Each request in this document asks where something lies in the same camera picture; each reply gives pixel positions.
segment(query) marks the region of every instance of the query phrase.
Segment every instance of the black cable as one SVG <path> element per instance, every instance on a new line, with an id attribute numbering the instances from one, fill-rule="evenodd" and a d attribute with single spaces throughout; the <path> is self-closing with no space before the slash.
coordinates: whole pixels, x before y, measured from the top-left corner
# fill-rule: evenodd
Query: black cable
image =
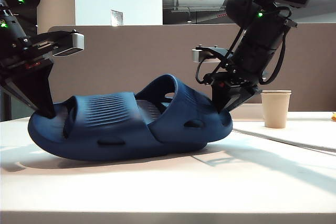
<path id="1" fill-rule="evenodd" d="M 196 81 L 199 83 L 199 84 L 204 84 L 204 80 L 201 81 L 198 77 L 198 74 L 200 72 L 200 68 L 201 68 L 201 65 L 202 63 L 206 60 L 206 58 L 203 58 L 203 60 L 200 61 L 200 63 L 198 64 L 197 66 L 197 69 L 196 69 L 196 75 L 195 75 L 195 78 L 196 78 Z"/>
<path id="2" fill-rule="evenodd" d="M 246 12 L 247 14 L 249 13 L 249 11 L 250 11 L 250 9 L 251 9 L 252 1 L 253 1 L 253 0 L 249 0 L 249 2 L 248 2 L 247 12 Z M 232 50 L 233 50 L 234 47 L 236 46 L 236 44 L 237 44 L 237 42 L 238 42 L 238 39 L 241 37 L 241 35 L 242 35 L 243 31 L 244 31 L 244 27 L 245 27 L 245 23 L 246 23 L 247 19 L 248 19 L 248 16 L 246 15 L 245 18 L 244 18 L 244 21 L 243 21 L 243 25 L 241 26 L 241 28 L 240 28 L 238 34 L 236 35 L 236 38 L 235 38 L 234 41 L 232 42 L 232 44 L 231 44 L 229 50 L 228 50 L 227 53 L 225 54 L 224 59 L 226 59 L 226 58 L 229 56 L 229 54 L 232 53 Z M 214 71 L 212 71 L 211 76 L 213 76 L 213 75 L 214 75 L 214 74 L 221 68 L 221 66 L 222 66 L 222 62 L 220 62 L 220 63 L 217 65 L 217 67 L 214 69 Z"/>
<path id="3" fill-rule="evenodd" d="M 284 60 L 284 57 L 285 57 L 285 51 L 286 51 L 286 36 L 287 36 L 287 33 L 289 31 L 289 28 L 283 33 L 283 36 L 282 36 L 282 46 L 281 46 L 281 52 L 280 52 L 280 56 L 279 56 L 279 59 L 278 59 L 278 62 L 277 62 L 277 65 L 275 66 L 275 69 L 273 71 L 273 73 L 271 74 L 270 78 L 268 78 L 267 81 L 264 81 L 262 79 L 262 74 L 259 78 L 259 83 L 261 85 L 267 85 L 267 84 L 270 84 L 271 82 L 274 81 L 274 79 L 277 77 L 279 71 L 280 71 L 280 68 L 282 66 L 282 62 Z"/>
<path id="4" fill-rule="evenodd" d="M 287 7 L 287 6 L 279 6 L 279 7 L 276 7 L 276 9 L 271 10 L 269 12 L 262 12 L 262 14 L 266 14 L 266 15 L 268 15 L 268 14 L 274 14 L 274 13 L 279 13 L 282 10 L 287 10 L 288 11 L 288 15 L 285 16 L 285 18 L 289 18 L 292 15 L 292 10 L 289 7 Z"/>

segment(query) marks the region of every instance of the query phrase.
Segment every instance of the blue slide sandal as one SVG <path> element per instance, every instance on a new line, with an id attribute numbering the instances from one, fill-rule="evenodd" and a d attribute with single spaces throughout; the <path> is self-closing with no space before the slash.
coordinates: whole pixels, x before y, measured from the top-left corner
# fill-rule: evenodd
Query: blue slide sandal
<path id="1" fill-rule="evenodd" d="M 174 93 L 172 98 L 167 94 Z M 115 161 L 202 149 L 232 130 L 230 114 L 165 74 L 141 92 L 73 96 L 54 104 L 52 119 L 34 113 L 33 141 L 54 155 L 82 161 Z"/>

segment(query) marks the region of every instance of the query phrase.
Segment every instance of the sandal vent hole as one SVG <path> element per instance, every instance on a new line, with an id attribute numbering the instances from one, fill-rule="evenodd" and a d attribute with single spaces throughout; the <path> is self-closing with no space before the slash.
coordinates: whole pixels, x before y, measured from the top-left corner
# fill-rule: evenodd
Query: sandal vent hole
<path id="1" fill-rule="evenodd" d="M 173 98 L 175 93 L 167 93 L 164 97 L 166 98 Z"/>
<path id="2" fill-rule="evenodd" d="M 200 120 L 193 119 L 184 124 L 184 127 L 190 127 L 190 128 L 203 128 L 204 123 Z"/>

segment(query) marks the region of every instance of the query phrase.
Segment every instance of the ribbed texture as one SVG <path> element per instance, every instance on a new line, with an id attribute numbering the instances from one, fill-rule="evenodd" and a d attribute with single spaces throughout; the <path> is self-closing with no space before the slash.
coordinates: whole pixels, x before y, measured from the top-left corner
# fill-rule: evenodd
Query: ribbed texture
<path id="1" fill-rule="evenodd" d="M 130 118 L 123 97 L 117 94 L 98 95 L 88 101 L 86 127 L 105 126 Z"/>
<path id="2" fill-rule="evenodd" d="M 197 93 L 195 90 L 186 86 L 184 94 L 185 94 L 185 101 L 190 105 L 192 105 L 196 110 L 205 114 L 213 113 L 212 106 L 204 104 L 204 101 L 202 102 L 202 100 L 200 101 L 197 100 Z"/>

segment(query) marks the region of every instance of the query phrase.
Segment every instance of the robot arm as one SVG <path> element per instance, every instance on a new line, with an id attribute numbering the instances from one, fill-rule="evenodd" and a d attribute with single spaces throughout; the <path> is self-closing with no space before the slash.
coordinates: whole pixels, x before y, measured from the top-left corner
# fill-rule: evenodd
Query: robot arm
<path id="1" fill-rule="evenodd" d="M 13 7 L 36 7 L 40 0 L 0 0 L 0 85 L 28 106 L 46 117 L 55 115 L 48 76 L 53 56 L 67 56 L 83 50 L 83 35 L 76 31 L 57 31 L 26 36 Z M 296 27 L 288 7 L 305 7 L 308 0 L 228 0 L 227 15 L 240 26 L 229 49 L 197 47 L 200 62 L 209 58 L 220 60 L 212 73 L 196 80 L 209 84 L 218 111 L 232 110 L 259 92 L 258 84 L 268 84 L 276 77 L 285 54 L 286 34 Z M 241 34 L 245 34 L 237 49 L 233 49 Z M 280 58 L 274 74 L 264 81 L 263 70 L 282 42 Z"/>
<path id="2" fill-rule="evenodd" d="M 0 85 L 46 117 L 55 115 L 48 76 L 53 56 L 83 50 L 83 35 L 56 31 L 26 36 L 11 8 L 34 8 L 40 0 L 0 0 Z"/>
<path id="3" fill-rule="evenodd" d="M 258 94 L 258 84 L 269 84 L 277 76 L 285 55 L 286 35 L 297 24 L 289 18 L 290 8 L 277 6 L 275 2 L 301 8 L 307 5 L 308 0 L 228 0 L 227 16 L 240 26 L 232 46 L 229 49 L 196 47 L 194 50 L 194 60 L 199 62 L 196 80 L 212 86 L 213 102 L 218 111 L 223 108 L 231 111 Z M 245 34 L 233 52 L 243 31 Z M 275 70 L 264 81 L 263 71 L 281 43 Z M 220 63 L 212 73 L 199 80 L 200 65 L 209 58 L 217 58 Z"/>

